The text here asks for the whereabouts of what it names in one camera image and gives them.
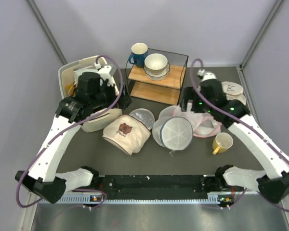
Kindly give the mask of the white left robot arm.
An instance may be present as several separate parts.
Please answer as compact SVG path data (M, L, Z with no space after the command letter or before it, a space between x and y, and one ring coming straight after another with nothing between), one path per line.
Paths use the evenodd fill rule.
M120 81L116 86L110 65L98 69L85 68L78 77L73 96L62 99L55 112L51 129L39 153L25 171L18 171L18 186L49 203L57 203L64 193L81 187L94 191L99 187L99 173L90 167L57 173L66 149L81 126L112 108L125 109L132 99Z

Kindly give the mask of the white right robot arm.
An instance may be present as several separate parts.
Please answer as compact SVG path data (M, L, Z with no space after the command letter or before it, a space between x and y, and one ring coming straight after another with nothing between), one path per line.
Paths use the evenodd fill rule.
M257 124L249 109L239 100L228 100L222 83L211 73L200 69L199 86L184 88L180 102L186 111L189 101L194 113L209 113L249 149L263 170L248 170L232 165L220 167L215 185L225 191L239 186L258 191L271 203L279 203L289 194L289 157L284 154Z

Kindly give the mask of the blue zipper white mesh bag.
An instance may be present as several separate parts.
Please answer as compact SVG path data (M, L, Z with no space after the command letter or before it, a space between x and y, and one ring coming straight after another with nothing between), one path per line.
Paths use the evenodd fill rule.
M161 147L169 149L169 155L185 150L193 139L193 128L183 117L161 117L152 127L152 136Z

